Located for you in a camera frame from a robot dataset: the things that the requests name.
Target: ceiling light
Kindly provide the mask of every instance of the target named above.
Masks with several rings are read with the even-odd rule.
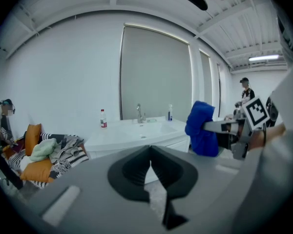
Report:
[[[261,57],[250,57],[249,61],[257,61],[257,60],[275,60],[278,59],[279,55],[269,55],[269,56],[261,56]]]

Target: baseball cap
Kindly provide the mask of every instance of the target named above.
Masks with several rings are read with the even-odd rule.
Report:
[[[13,105],[13,103],[10,99],[5,99],[2,103],[3,103],[3,105]]]
[[[240,80],[240,83],[242,83],[244,81],[249,81],[249,79],[247,79],[246,77],[244,77],[244,78],[242,78],[242,80]]]

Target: white wall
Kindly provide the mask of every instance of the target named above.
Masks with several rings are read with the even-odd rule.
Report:
[[[241,100],[242,85],[240,80],[243,77],[247,77],[250,81],[250,86],[254,90],[255,96],[260,96],[264,103],[266,103],[268,97],[272,91],[283,80],[288,71],[260,71],[260,72],[248,72],[232,75],[232,95],[231,95],[231,109],[235,109],[234,104]],[[278,118],[277,123],[282,121],[281,116]]]
[[[108,121],[119,120],[119,55],[124,23],[150,27],[190,43],[192,102],[204,100],[199,49],[215,56],[211,75],[216,81],[213,106],[218,107],[215,63],[223,62],[208,46],[159,18],[96,13],[53,26],[31,39],[6,63],[0,63],[0,100],[10,98],[16,107],[10,119],[14,137],[22,136],[28,124],[42,123],[46,133],[78,134],[87,139],[99,124],[101,109],[105,109]],[[227,93],[222,95],[223,103],[229,98]]]

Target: hand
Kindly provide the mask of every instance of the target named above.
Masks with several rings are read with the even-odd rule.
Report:
[[[10,146],[13,146],[13,142],[10,141],[10,140],[8,140],[8,139],[5,140],[5,143],[7,143],[7,144],[10,145]]]
[[[4,140],[4,135],[3,135],[2,132],[0,132],[0,139],[1,139],[1,140]]]
[[[280,137],[284,135],[286,132],[285,125],[282,123],[278,126],[269,127],[266,130],[266,143],[270,142],[276,137]],[[263,147],[264,146],[264,132],[263,131],[254,131],[251,139],[250,139],[250,145],[249,150],[251,151],[254,148],[257,147]]]

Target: sink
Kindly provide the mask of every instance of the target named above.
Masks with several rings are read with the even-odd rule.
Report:
[[[122,132],[134,138],[148,138],[171,134],[177,132],[177,130],[169,126],[168,122],[153,122],[127,125],[122,127]]]
[[[108,122],[107,128],[103,129],[100,125],[94,128],[85,147],[88,152],[107,153],[158,143],[167,143],[166,146],[169,146],[184,140],[186,145],[189,137],[185,133],[185,126],[184,122],[176,119],[167,121],[165,117],[147,118],[144,123],[138,123],[137,119]]]

